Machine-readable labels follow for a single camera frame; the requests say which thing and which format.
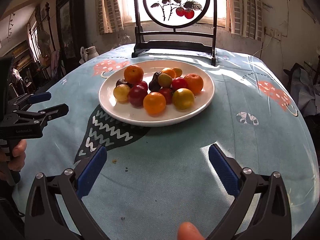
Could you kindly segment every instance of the red fruit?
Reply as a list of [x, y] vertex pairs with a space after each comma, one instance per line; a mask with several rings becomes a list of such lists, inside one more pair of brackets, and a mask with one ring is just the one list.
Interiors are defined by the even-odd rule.
[[177, 9], [176, 9], [176, 14], [178, 15], [178, 16], [180, 16], [180, 17], [182, 17], [182, 16], [184, 16], [184, 8], [182, 8], [182, 7], [178, 7]]
[[135, 84], [136, 86], [142, 86], [144, 87], [147, 91], [148, 91], [148, 84], [145, 81], [140, 81], [137, 84]]
[[172, 103], [172, 89], [170, 88], [161, 88], [159, 93], [164, 95], [166, 104], [169, 105]]
[[143, 86], [133, 86], [128, 94], [129, 102], [133, 106], [142, 106], [147, 94], [148, 91]]
[[187, 9], [187, 10], [184, 11], [184, 16], [187, 19], [192, 19], [195, 16], [195, 11], [192, 10], [192, 9]]
[[176, 91], [180, 88], [188, 88], [188, 83], [184, 78], [177, 77], [174, 80], [172, 80], [172, 89], [173, 91]]

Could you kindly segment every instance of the table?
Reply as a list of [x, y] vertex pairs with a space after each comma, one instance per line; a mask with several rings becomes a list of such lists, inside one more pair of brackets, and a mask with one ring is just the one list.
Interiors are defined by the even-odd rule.
[[[204, 53], [154, 49], [131, 58], [132, 52], [132, 44], [124, 45], [84, 63], [49, 89], [50, 101], [32, 106], [30, 111], [38, 111], [66, 103], [69, 113], [50, 122], [41, 139], [28, 140], [26, 165], [13, 194], [18, 208], [25, 210], [38, 172], [61, 174], [100, 143], [108, 159], [83, 202], [111, 239], [175, 239], [183, 221], [207, 236], [233, 201], [208, 160], [208, 148], [217, 142], [242, 167], [282, 174], [294, 236], [319, 200], [319, 169], [303, 117], [276, 76], [259, 59], [222, 49], [216, 49], [216, 66]], [[205, 70], [216, 89], [208, 108], [159, 128], [108, 116], [98, 101], [101, 71], [108, 75], [153, 59], [180, 60]], [[239, 231], [248, 226], [257, 201], [258, 196]]]

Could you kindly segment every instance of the black and white zigzag pattern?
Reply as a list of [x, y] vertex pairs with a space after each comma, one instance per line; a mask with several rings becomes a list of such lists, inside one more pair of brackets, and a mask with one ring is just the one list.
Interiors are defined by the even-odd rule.
[[101, 144], [107, 151], [118, 148], [143, 137], [150, 128], [130, 125], [109, 116], [100, 105], [92, 112], [87, 130], [78, 149], [75, 163], [88, 157]]

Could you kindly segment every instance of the plate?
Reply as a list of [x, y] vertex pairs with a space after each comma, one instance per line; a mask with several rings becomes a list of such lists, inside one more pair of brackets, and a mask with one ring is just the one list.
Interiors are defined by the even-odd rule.
[[150, 83], [153, 74], [156, 71], [161, 71], [165, 67], [178, 67], [182, 69], [182, 77], [189, 73], [200, 75], [204, 81], [204, 87], [199, 94], [195, 95], [195, 103], [191, 108], [186, 110], [177, 110], [173, 104], [170, 104], [166, 106], [166, 109], [160, 115], [150, 116], [143, 107], [133, 107], [129, 102], [119, 103], [113, 96], [113, 89], [116, 86], [116, 82], [119, 79], [124, 78], [124, 70], [126, 68], [119, 69], [104, 81], [99, 90], [99, 103], [101, 107], [114, 119], [117, 119], [121, 122], [146, 127], [172, 125], [183, 122], [199, 114], [210, 104], [213, 98], [213, 80], [201, 68], [189, 63], [167, 59], [148, 60], [139, 62], [137, 65], [143, 69], [143, 80], [147, 82], [147, 84]]

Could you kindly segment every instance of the hand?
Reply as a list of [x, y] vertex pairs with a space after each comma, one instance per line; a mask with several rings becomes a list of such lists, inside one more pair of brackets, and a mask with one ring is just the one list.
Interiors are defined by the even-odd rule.
[[177, 240], [204, 240], [204, 237], [193, 224], [184, 222], [178, 229]]
[[[13, 159], [8, 163], [8, 167], [13, 171], [20, 171], [24, 166], [26, 158], [25, 150], [27, 148], [27, 141], [21, 140], [18, 145], [12, 150]], [[7, 156], [0, 149], [0, 161], [6, 161]], [[6, 175], [0, 171], [0, 179], [7, 180]]]

